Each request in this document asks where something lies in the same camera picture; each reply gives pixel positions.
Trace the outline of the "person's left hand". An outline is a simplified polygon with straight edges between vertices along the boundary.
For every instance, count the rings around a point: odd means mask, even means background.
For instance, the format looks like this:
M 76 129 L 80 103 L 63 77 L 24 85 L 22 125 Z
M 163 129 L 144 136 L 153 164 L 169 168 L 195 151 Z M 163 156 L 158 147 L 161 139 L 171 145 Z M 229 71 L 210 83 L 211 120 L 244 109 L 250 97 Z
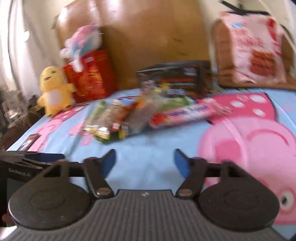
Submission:
M 7 227 L 15 225 L 15 222 L 13 221 L 13 219 L 9 213 L 4 214 L 2 216 L 2 220 L 6 224 Z

